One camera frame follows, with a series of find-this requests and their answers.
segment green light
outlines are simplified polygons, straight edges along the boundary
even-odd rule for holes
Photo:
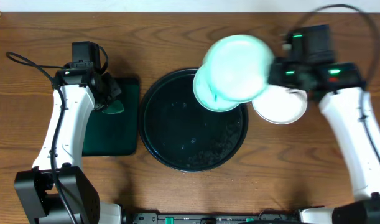
[[[331,69],[331,70],[329,70],[328,72],[329,72],[329,74],[331,74],[331,75],[337,75],[337,74],[340,73],[340,70],[339,70],[339,69]]]
[[[166,217],[165,218],[165,224],[173,224],[173,223],[174,223],[173,217]]]

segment wooden table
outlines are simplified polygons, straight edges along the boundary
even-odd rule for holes
[[[277,55],[280,34],[301,14],[3,13],[0,20],[0,223],[25,223],[14,191],[17,171],[29,170],[45,139],[52,112],[50,82],[18,65],[10,50],[44,65],[71,60],[71,43],[89,40],[108,53],[115,77],[138,75],[141,96],[161,76],[196,67],[222,37],[251,34]],[[380,28],[380,15],[373,16]],[[339,61],[364,72],[371,55],[368,28],[356,14],[322,14],[308,24],[329,23]],[[380,66],[371,85],[380,125]],[[258,213],[308,205],[352,202],[348,171],[335,137],[311,104],[296,123],[274,125],[249,106],[249,129],[236,155],[221,167],[183,173],[155,160],[138,138],[125,157],[85,157],[83,169],[100,199],[132,212]]]

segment black cable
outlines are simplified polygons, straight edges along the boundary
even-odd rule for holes
[[[51,165],[51,168],[52,168],[53,181],[54,181],[54,184],[55,184],[55,188],[57,189],[58,195],[60,196],[60,199],[61,199],[62,203],[64,204],[64,207],[67,210],[68,215],[70,216],[72,223],[78,224],[78,222],[76,221],[76,218],[75,218],[75,216],[74,216],[74,214],[73,214],[73,212],[71,210],[71,207],[69,206],[69,204],[67,202],[67,199],[65,198],[64,192],[61,189],[61,183],[60,183],[60,181],[57,178],[57,172],[56,172],[56,167],[55,167],[55,164],[57,163],[56,158],[55,158],[56,157],[55,150],[56,150],[56,145],[57,145],[57,139],[58,139],[58,134],[60,132],[61,124],[62,124],[62,121],[63,121],[64,112],[66,110],[66,107],[65,107],[65,98],[63,96],[63,93],[61,92],[60,87],[56,84],[55,79],[52,78],[45,70],[43,70],[42,67],[38,66],[36,63],[32,62],[31,60],[29,60],[29,59],[27,59],[27,58],[25,58],[25,57],[23,57],[23,56],[21,56],[19,54],[16,54],[14,52],[6,52],[6,56],[10,60],[12,60],[14,62],[23,64],[23,62],[17,61],[16,59],[12,58],[10,55],[13,55],[13,56],[15,56],[15,57],[17,57],[17,58],[19,58],[19,59],[27,62],[28,66],[35,67],[40,72],[42,72],[53,83],[53,87],[57,90],[58,94],[60,95],[60,98],[61,98],[61,111],[60,111],[60,116],[58,117],[57,126],[55,128],[55,132],[54,132],[54,136],[53,136],[52,148],[50,150],[50,165]]]
[[[21,64],[21,65],[26,65],[26,66],[31,66],[31,67],[34,67],[32,64],[30,64],[30,63],[25,63],[25,62],[20,62],[19,60],[16,60],[16,59],[14,59],[14,58],[12,58],[10,55],[8,55],[7,53],[6,53],[6,57],[8,58],[8,59],[10,59],[10,60],[12,60],[13,62],[16,62],[16,63],[19,63],[19,64]],[[61,67],[61,66],[56,66],[56,65],[37,65],[38,67],[40,67],[40,68],[59,68],[59,69],[63,69],[64,67]]]
[[[376,74],[376,67],[378,66],[378,63],[380,61],[380,34],[379,34],[379,30],[378,30],[378,27],[376,26],[375,22],[373,21],[373,19],[367,14],[365,13],[364,11],[358,9],[357,7],[354,7],[354,6],[350,6],[350,5],[347,5],[347,4],[332,4],[332,5],[327,5],[327,6],[323,6],[323,7],[319,7],[318,9],[312,11],[312,12],[309,12],[307,13],[306,15],[304,15],[302,18],[299,19],[298,22],[295,23],[295,25],[293,26],[293,28],[290,29],[290,32],[288,33],[288,36],[287,38],[289,37],[289,35],[291,33],[293,33],[294,30],[296,30],[297,28],[299,28],[304,22],[306,22],[307,20],[309,20],[312,16],[314,16],[318,11],[321,11],[321,10],[324,10],[324,9],[328,9],[328,8],[333,8],[333,7],[343,7],[343,8],[347,8],[347,9],[352,9],[354,11],[357,11],[358,14],[364,19],[364,21],[367,23],[370,31],[371,31],[371,35],[372,35],[372,38],[373,38],[373,56],[372,56],[372,60],[371,60],[371,63],[369,65],[369,68],[368,68],[368,71],[367,71],[367,75],[366,75],[366,79],[364,81],[364,86],[362,87],[363,91],[361,92],[361,95],[359,97],[359,112],[360,112],[360,118],[359,118],[359,121],[363,123],[363,126],[364,126],[364,129],[365,129],[365,133],[368,137],[368,141],[375,153],[375,156],[376,158],[378,159],[379,161],[379,164],[380,164],[380,155],[378,153],[378,150],[376,149],[376,146],[375,144],[373,143],[373,140],[372,140],[372,137],[371,137],[371,133],[369,132],[369,129],[368,129],[368,125],[366,123],[366,118],[367,116],[365,115],[364,113],[364,98],[365,98],[365,94],[366,94],[366,89],[369,85],[369,83],[371,82],[371,80],[374,78],[375,74]]]
[[[103,68],[101,68],[100,70],[100,74],[104,74],[104,72],[107,70],[108,68],[108,55],[107,53],[105,52],[104,48],[102,46],[99,46],[100,50],[103,52],[104,56],[105,56],[105,63],[103,65]]]

